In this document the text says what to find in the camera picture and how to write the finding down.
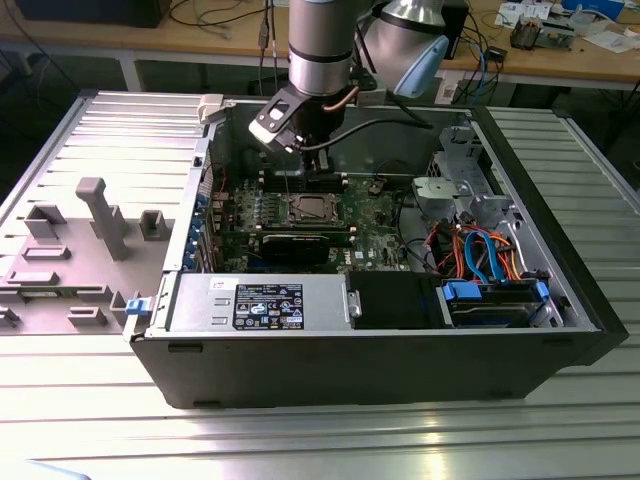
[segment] metal bracket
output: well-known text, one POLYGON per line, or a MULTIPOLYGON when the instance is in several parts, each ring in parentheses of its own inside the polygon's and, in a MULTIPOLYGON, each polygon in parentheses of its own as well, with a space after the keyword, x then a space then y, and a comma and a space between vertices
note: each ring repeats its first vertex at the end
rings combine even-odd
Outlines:
POLYGON ((347 294, 347 306, 349 308, 349 316, 358 318, 362 315, 362 305, 360 304, 360 292, 355 290, 347 294))
POLYGON ((198 121, 202 125, 218 122, 225 117, 228 108, 235 106, 235 102, 225 100, 222 95, 203 95, 198 104, 198 121))

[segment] metal slotted surface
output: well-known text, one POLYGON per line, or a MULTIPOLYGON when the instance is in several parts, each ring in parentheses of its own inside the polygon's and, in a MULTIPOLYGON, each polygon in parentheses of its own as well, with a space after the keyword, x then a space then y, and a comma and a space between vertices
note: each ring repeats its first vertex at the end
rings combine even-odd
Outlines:
MULTIPOLYGON (((609 185, 594 168, 593 185, 609 185)), ((558 171, 530 170, 556 186, 581 185, 586 170, 558 171)), ((575 212, 565 228, 633 215, 582 224, 575 212)), ((603 281, 620 281, 598 261, 617 279, 603 281)), ((522 401, 181 411, 119 336, 0 337, 3 455, 100 480, 639 478, 640 300, 617 303, 629 340, 522 401)))
POLYGON ((620 319, 639 321, 638 197, 572 121, 490 110, 620 319))
POLYGON ((3 217, 0 276, 29 234, 22 220, 34 204, 55 203, 65 217, 91 218, 75 195, 82 177, 102 177, 107 201, 119 205, 125 219, 138 219, 144 210, 175 219, 202 137, 199 100, 198 95, 116 92, 77 100, 43 148, 33 180, 3 217))

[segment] desk clutter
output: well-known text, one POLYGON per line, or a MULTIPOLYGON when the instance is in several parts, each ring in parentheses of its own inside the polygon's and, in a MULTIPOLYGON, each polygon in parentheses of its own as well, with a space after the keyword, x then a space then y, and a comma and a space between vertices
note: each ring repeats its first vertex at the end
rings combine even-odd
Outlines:
POLYGON ((621 0, 523 0, 505 2, 497 11, 495 24, 513 29, 513 48, 569 49, 576 37, 614 53, 640 48, 640 33, 627 27, 618 33, 607 30, 617 25, 625 2, 621 0))

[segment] wooden workbench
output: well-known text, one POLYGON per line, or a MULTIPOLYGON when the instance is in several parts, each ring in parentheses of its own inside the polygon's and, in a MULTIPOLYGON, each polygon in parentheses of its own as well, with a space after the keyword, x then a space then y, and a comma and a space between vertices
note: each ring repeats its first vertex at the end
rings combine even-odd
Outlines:
MULTIPOLYGON (((233 5, 232 0, 198 0, 198 9, 220 8, 233 5)), ((493 25, 495 10, 500 0, 472 0, 474 16, 480 30, 491 45, 508 51, 507 61, 500 78, 514 83, 582 86, 592 88, 629 89, 640 78, 640 52, 632 50, 615 54, 583 39, 577 39, 571 51, 536 49, 524 51, 509 46, 510 30, 493 25)), ((260 9, 261 0, 248 0, 229 12, 211 14, 208 18, 222 20, 260 9)), ((14 15, 22 19, 15 9, 14 15)), ((175 15, 194 22, 189 3, 176 10, 175 15)), ((278 56, 286 58, 288 35, 288 9, 276 8, 278 56)), ((21 21, 23 27, 52 54, 111 57, 120 61, 130 90, 143 89, 136 62, 138 60, 165 60, 210 64, 256 65, 259 55, 257 37, 261 15, 255 14, 229 24, 232 38, 223 39, 199 28, 180 25, 168 16, 155 29, 132 28, 116 25, 90 25, 58 22, 21 21)), ((623 13, 622 21, 640 23, 640 15, 623 13)), ((16 28, 0 3, 0 48, 9 51, 30 52, 34 47, 16 28)), ((267 52, 266 65, 271 65, 271 52, 267 52)), ((443 62, 439 76, 455 84, 469 78, 476 69, 468 45, 461 45, 453 60, 443 62)))

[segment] floor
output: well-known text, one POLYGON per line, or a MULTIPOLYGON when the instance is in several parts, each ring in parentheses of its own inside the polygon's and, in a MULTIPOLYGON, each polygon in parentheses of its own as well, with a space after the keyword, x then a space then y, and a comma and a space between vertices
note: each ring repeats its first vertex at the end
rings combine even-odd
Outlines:
MULTIPOLYGON (((120 68, 109 59, 80 57, 55 57, 54 60, 81 88, 124 90, 120 68)), ((43 56, 32 56, 33 74, 22 78, 16 72, 9 73, 0 57, 0 198, 4 198, 20 177, 39 148, 49 137, 66 109, 73 103, 74 88, 62 77, 52 63, 43 56)), ((195 64, 143 62, 142 71, 147 88, 159 92, 217 92, 246 95, 249 83, 256 79, 257 69, 252 67, 206 67, 208 80, 203 88, 200 70, 195 64)), ((437 83, 421 102, 428 104, 435 98, 437 83)), ((512 88, 498 88, 492 96, 493 105, 506 105, 512 88)), ((545 108, 554 92, 548 87, 520 86, 512 106, 545 108)), ((489 96, 481 97, 486 104, 489 96)), ((598 145, 602 145, 607 127, 615 118, 619 107, 618 92, 572 89, 561 93, 553 102, 554 108, 569 112, 582 129, 598 145)), ((625 129, 611 149, 608 157, 621 174, 635 188, 640 187, 640 171, 633 162, 640 149, 640 122, 633 121, 625 129)))

